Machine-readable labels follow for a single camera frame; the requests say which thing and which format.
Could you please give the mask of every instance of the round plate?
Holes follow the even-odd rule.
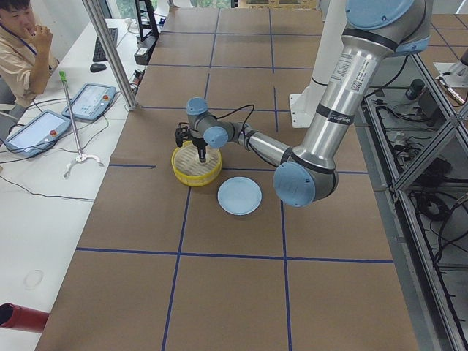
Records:
[[[252,179],[227,179],[218,190],[220,206],[230,214],[242,216],[253,212],[262,201],[262,191]]]

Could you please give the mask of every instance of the beige shirt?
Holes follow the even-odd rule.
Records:
[[[0,76],[15,95],[15,102],[24,107],[28,107],[36,97],[36,94],[29,91],[29,75],[35,60],[35,55],[23,42],[0,27]],[[51,75],[58,64],[57,59],[50,53]]]

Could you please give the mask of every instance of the blue joint cap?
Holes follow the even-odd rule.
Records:
[[[400,45],[392,56],[406,56],[412,55],[413,53],[420,53],[428,47],[429,39],[430,37],[427,37],[416,42],[409,42],[407,44]]]
[[[198,116],[208,111],[208,104],[201,97],[192,97],[187,102],[187,115]]]
[[[315,199],[315,182],[311,174],[295,162],[280,164],[273,176],[276,195],[293,207],[304,207]]]
[[[346,17],[357,29],[378,29],[407,13],[415,0],[347,0]]]
[[[203,139],[212,148],[221,148],[227,143],[226,129],[220,126],[209,127],[203,133]]]

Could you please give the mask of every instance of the white table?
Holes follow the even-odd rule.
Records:
[[[124,20],[107,20],[107,24],[109,27],[118,27],[117,49],[130,79],[134,69],[145,68],[136,65],[133,57],[137,50],[135,34],[127,32]],[[105,63],[105,71],[91,73],[89,70],[95,39],[96,32],[90,23],[50,78],[45,93],[36,102],[64,98],[60,70],[67,74],[71,97],[84,83],[107,84],[115,86],[119,91],[108,62]],[[60,113],[66,102],[50,102],[39,106],[42,110]],[[99,156],[104,167],[89,160],[75,165],[70,177],[65,179],[67,164],[77,156],[75,139],[70,135],[58,141],[56,147],[74,153],[51,149],[33,159],[2,164],[4,169],[0,176],[36,193],[94,199],[124,127],[127,113],[124,98],[119,95],[114,106],[105,114],[108,128],[85,149],[87,154]],[[38,109],[31,108],[20,122],[26,123],[38,114]],[[89,125],[79,122],[78,127],[84,127],[79,131],[81,145],[84,146],[106,125],[104,118]],[[4,146],[0,148],[0,151],[5,150]],[[0,153],[0,162],[20,158],[22,157],[9,152]],[[10,302],[49,312],[93,203],[33,196],[3,179],[0,179],[0,198],[0,304]],[[37,333],[0,328],[0,350],[33,350],[39,337]]]

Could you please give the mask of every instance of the tablet device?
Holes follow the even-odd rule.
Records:
[[[86,83],[72,98],[73,116],[82,121],[96,121],[112,103],[116,88],[96,83]],[[68,106],[61,113],[70,117]]]
[[[33,157],[50,148],[69,129],[69,118],[45,110],[5,140],[5,146],[14,153]]]

